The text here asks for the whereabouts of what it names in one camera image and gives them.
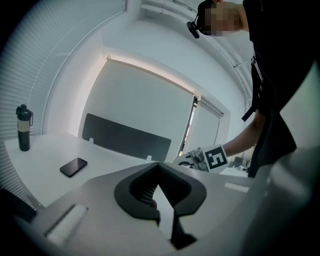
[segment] smartphone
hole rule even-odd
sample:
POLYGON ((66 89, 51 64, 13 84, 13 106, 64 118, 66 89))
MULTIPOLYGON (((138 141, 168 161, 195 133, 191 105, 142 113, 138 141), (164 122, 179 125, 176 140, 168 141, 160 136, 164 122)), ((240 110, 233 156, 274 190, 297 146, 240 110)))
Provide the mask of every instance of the smartphone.
POLYGON ((60 172, 62 172, 67 177, 71 178, 73 175, 75 175, 77 172, 79 172, 83 167, 85 167, 88 164, 87 161, 76 158, 72 160, 71 162, 67 163, 66 165, 62 166, 60 168, 60 172))

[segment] desk surface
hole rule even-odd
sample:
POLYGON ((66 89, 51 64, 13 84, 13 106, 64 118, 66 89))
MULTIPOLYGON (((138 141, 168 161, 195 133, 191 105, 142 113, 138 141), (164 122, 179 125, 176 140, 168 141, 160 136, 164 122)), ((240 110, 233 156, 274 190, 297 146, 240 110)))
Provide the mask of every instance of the desk surface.
POLYGON ((30 150, 23 152, 18 139, 4 142, 20 179, 44 207, 94 177, 146 163, 143 159, 91 145, 69 133, 32 137, 30 143, 30 150), (88 165, 71 178, 62 174, 60 167, 76 158, 86 160, 88 165))

